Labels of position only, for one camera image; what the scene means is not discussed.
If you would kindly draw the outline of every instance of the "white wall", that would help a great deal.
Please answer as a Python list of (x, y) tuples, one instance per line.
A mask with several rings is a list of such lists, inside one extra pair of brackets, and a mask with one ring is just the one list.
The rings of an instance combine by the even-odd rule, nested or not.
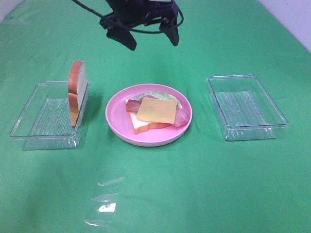
[(311, 52), (311, 0), (259, 0)]
[(24, 0), (0, 0), (0, 22)]

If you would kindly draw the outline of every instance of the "bacon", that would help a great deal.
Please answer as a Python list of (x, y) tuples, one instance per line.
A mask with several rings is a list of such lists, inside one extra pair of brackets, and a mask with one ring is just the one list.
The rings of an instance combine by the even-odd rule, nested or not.
[(158, 99), (158, 98), (153, 97), (153, 96), (151, 96), (151, 95), (144, 95), (143, 97), (141, 97), (141, 98), (139, 99), (139, 102), (140, 102), (140, 103), (142, 102), (142, 99), (143, 99), (143, 98)]
[(126, 103), (126, 111), (130, 113), (137, 113), (140, 107), (139, 100), (128, 100)]
[(188, 114), (180, 107), (177, 107), (175, 122), (173, 124), (174, 127), (184, 126), (188, 123), (189, 116)]

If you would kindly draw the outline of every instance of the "yellow cheese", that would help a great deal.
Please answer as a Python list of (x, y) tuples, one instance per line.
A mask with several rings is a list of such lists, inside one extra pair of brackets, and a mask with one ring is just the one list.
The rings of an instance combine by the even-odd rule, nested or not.
[(143, 98), (137, 118), (144, 121), (170, 123), (175, 122), (177, 100), (159, 100)]

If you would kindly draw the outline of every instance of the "clear plastic container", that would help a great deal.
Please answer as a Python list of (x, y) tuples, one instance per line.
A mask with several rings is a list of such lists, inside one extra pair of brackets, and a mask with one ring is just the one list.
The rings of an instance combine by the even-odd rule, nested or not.
[(10, 137), (23, 150), (75, 148), (85, 136), (87, 124), (82, 122), (89, 82), (77, 118), (70, 123), (68, 81), (38, 83), (21, 112)]
[(207, 79), (209, 98), (225, 140), (276, 138), (288, 122), (255, 75)]

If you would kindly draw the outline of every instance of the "pink plate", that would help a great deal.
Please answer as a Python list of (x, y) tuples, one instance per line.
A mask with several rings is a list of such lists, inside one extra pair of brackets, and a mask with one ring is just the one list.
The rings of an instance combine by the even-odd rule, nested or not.
[[(165, 91), (178, 98), (183, 109), (190, 117), (187, 125), (179, 128), (169, 126), (163, 129), (152, 129), (134, 134), (132, 122), (125, 109), (124, 101), (152, 90)], [(192, 120), (192, 108), (183, 94), (169, 86), (152, 83), (138, 84), (119, 91), (110, 99), (106, 106), (106, 119), (111, 130), (124, 141), (142, 147), (157, 147), (175, 141), (187, 130)]]

